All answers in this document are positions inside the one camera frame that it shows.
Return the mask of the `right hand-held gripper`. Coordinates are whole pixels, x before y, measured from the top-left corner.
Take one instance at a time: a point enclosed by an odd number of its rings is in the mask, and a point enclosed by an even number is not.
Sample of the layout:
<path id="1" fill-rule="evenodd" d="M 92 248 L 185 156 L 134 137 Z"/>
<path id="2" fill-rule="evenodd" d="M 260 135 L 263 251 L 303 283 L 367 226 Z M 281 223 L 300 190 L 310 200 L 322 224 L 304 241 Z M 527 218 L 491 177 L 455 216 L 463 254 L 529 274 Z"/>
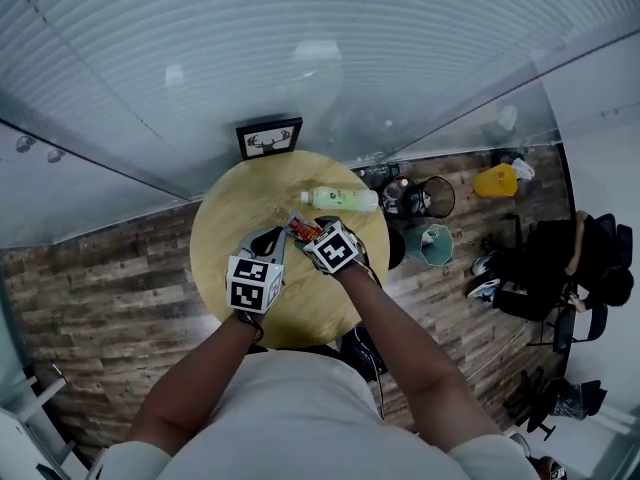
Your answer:
<path id="1" fill-rule="evenodd" d="M 323 274 L 336 274 L 343 269 L 360 265 L 371 269 L 365 244 L 337 216 L 314 219 L 320 234 L 309 243 L 295 240 L 294 246 L 311 260 Z"/>

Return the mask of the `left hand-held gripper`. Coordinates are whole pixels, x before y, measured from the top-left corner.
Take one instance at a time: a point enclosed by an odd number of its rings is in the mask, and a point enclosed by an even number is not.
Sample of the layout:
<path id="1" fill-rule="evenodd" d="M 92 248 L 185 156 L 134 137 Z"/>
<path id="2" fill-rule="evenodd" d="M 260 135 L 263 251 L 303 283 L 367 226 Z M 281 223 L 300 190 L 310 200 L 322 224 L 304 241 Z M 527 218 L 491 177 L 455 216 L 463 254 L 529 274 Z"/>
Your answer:
<path id="1" fill-rule="evenodd" d="M 262 228 L 243 237 L 238 249 L 240 257 L 230 256 L 228 260 L 226 304 L 229 308 L 267 313 L 283 286 L 286 238 L 282 226 Z"/>

